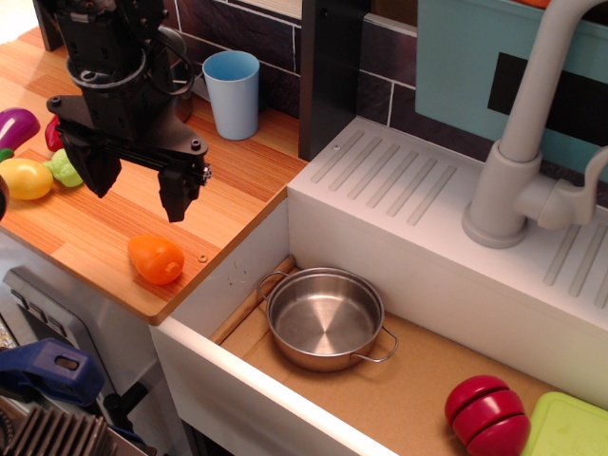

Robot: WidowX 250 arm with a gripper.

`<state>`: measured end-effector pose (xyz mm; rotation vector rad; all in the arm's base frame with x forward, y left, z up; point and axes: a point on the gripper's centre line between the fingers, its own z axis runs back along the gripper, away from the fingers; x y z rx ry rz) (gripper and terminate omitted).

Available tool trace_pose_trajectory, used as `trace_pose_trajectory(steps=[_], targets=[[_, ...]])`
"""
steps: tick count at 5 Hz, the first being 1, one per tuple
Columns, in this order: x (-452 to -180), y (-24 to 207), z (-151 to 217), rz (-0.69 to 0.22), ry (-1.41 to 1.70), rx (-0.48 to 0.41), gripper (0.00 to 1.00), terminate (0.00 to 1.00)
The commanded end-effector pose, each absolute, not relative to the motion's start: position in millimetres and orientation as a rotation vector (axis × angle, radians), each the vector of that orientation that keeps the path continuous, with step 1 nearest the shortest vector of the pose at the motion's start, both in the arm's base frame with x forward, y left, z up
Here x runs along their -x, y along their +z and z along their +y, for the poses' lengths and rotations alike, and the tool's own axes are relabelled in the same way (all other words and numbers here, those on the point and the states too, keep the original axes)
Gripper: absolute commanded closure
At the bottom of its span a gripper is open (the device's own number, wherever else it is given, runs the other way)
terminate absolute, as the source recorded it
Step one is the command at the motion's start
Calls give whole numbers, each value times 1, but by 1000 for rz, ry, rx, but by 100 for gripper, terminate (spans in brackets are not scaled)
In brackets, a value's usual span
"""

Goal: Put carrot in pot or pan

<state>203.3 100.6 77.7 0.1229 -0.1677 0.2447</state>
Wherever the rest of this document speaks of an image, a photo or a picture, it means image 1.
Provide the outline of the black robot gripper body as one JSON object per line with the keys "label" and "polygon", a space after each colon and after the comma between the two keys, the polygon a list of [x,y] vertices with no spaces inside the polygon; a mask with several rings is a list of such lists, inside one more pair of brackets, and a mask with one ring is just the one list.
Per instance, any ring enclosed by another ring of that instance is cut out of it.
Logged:
{"label": "black robot gripper body", "polygon": [[196,176],[200,185],[211,177],[205,141],[173,111],[170,70],[133,73],[116,81],[82,70],[72,79],[80,95],[47,101],[47,109],[59,118],[61,136],[109,139],[121,164],[128,161],[158,173],[179,168]]}

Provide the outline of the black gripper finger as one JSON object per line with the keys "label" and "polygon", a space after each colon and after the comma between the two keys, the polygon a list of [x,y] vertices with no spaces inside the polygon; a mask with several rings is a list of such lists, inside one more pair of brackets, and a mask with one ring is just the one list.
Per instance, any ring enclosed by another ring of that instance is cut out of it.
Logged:
{"label": "black gripper finger", "polygon": [[102,199],[122,171],[119,156],[111,151],[115,143],[109,139],[82,139],[73,135],[62,135],[61,140],[80,178]]}
{"label": "black gripper finger", "polygon": [[197,177],[179,168],[166,167],[158,174],[161,204],[169,222],[183,221],[190,204],[199,198]]}

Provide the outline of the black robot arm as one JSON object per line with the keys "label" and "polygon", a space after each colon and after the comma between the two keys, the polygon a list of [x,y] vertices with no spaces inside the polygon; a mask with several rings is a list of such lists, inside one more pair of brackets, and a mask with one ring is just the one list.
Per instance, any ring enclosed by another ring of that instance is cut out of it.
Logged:
{"label": "black robot arm", "polygon": [[123,162],[157,171],[171,222],[183,220],[211,176],[207,144],[186,120],[195,70],[186,46],[163,26],[162,1],[37,1],[46,49],[65,47],[66,71],[80,92],[47,109],[70,162],[102,198]]}

